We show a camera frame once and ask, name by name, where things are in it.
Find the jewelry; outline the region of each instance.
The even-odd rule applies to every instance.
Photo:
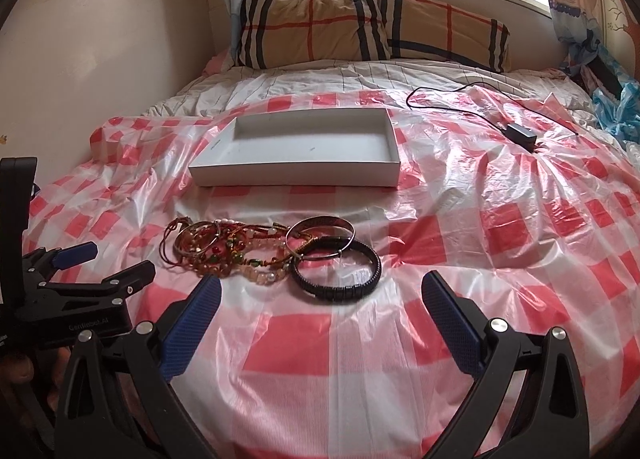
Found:
[[[366,244],[355,239],[348,239],[347,237],[320,237],[310,241],[305,245],[305,248],[300,249],[300,251],[306,253],[314,251],[315,249],[337,249],[342,248],[346,242],[350,243],[349,249],[353,249],[353,251],[363,254],[371,261],[371,264],[373,264],[373,273],[367,282],[358,285],[348,285],[346,287],[331,287],[327,285],[314,284],[300,275],[298,266],[302,259],[296,259],[290,265],[291,276],[307,293],[329,302],[359,300],[364,296],[370,295],[378,285],[380,277],[382,276],[382,262],[380,262],[378,254]]]
[[[169,235],[178,230],[173,243],[173,261],[167,255],[166,242]],[[216,219],[213,222],[193,222],[189,217],[172,220],[164,230],[159,250],[161,259],[170,265],[193,269],[199,275],[210,273],[217,277],[228,277],[234,267],[249,280],[267,285],[286,276],[289,262],[293,258],[286,251],[284,235],[288,227],[274,222],[272,226],[244,224],[232,219]],[[308,243],[313,239],[308,233],[300,233]],[[271,249],[276,255],[271,259],[249,259],[247,253],[253,249]],[[266,267],[266,271],[257,268]]]
[[[343,230],[350,232],[351,236],[349,238],[329,237],[330,239],[340,239],[344,241],[344,245],[338,248],[331,248],[331,249],[337,249],[337,251],[335,251],[334,253],[330,253],[328,255],[318,255],[316,257],[313,257],[309,255],[304,255],[303,253],[301,253],[300,248],[298,248],[297,251],[294,251],[293,249],[291,249],[291,246],[289,246],[289,238],[291,236],[296,235],[299,237],[300,236],[303,237],[305,235],[306,230],[309,230],[311,228],[318,228],[322,226],[336,226],[337,228],[342,228]],[[341,257],[342,252],[349,248],[355,236],[356,236],[356,230],[353,227],[353,224],[351,224],[348,220],[342,219],[341,217],[335,217],[332,215],[322,215],[318,217],[309,217],[308,219],[300,220],[300,222],[298,222],[297,224],[294,224],[287,231],[284,238],[284,242],[290,254],[292,254],[299,261],[329,261],[331,259],[336,259],[337,257]]]

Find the screw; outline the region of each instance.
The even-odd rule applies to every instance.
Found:
[[[491,328],[497,333],[504,333],[509,328],[509,324],[502,318],[494,318],[491,320]]]
[[[564,340],[566,338],[566,331],[561,327],[554,327],[551,329],[551,334],[558,340]]]
[[[81,331],[80,334],[78,334],[78,340],[80,340],[82,343],[85,343],[91,339],[91,336],[91,331],[89,329],[85,329],[84,331]]]
[[[152,330],[154,330],[154,325],[151,322],[140,322],[136,325],[136,333],[138,334],[149,334]]]

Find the bed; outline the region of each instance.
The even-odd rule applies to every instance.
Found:
[[[535,112],[481,86],[452,92],[472,82]],[[418,86],[440,90],[419,92],[415,103],[463,103],[492,121],[517,121],[539,133],[539,149],[527,153],[471,115],[409,110]],[[401,154],[398,190],[191,184],[188,163],[232,118],[335,106],[387,109]],[[595,450],[640,394],[640,176],[594,125],[588,95],[555,70],[494,74],[427,60],[233,68],[98,128],[92,160],[33,201],[24,249],[95,241],[101,258],[63,272],[67,282],[153,261],[154,283],[129,300],[138,322],[158,318],[198,280],[159,258],[174,217],[347,217],[383,261],[364,301],[323,305],[290,279],[223,281],[213,324],[172,382],[221,457],[421,457],[471,385],[420,301],[431,269],[519,331],[567,329]],[[336,262],[316,272],[349,280],[362,270]],[[514,376],[482,451],[499,441],[521,382]],[[135,406],[130,386],[129,397]]]

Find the white bedsheet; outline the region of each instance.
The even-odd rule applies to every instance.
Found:
[[[194,80],[176,96],[156,103],[145,115],[211,117],[236,106],[286,94],[375,89],[409,93],[415,87],[453,90],[479,81],[492,84],[502,92],[519,98],[544,101],[553,94],[578,124],[603,142],[624,152],[612,135],[597,128],[589,95],[564,73],[555,69],[495,74],[453,62],[431,60],[320,60],[270,70],[234,67],[222,74]],[[631,162],[640,169],[640,154],[636,153],[638,150],[629,152]]]

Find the cardboard tray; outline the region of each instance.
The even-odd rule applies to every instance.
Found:
[[[400,158],[384,108],[314,108],[235,118],[189,170],[198,186],[396,187]]]

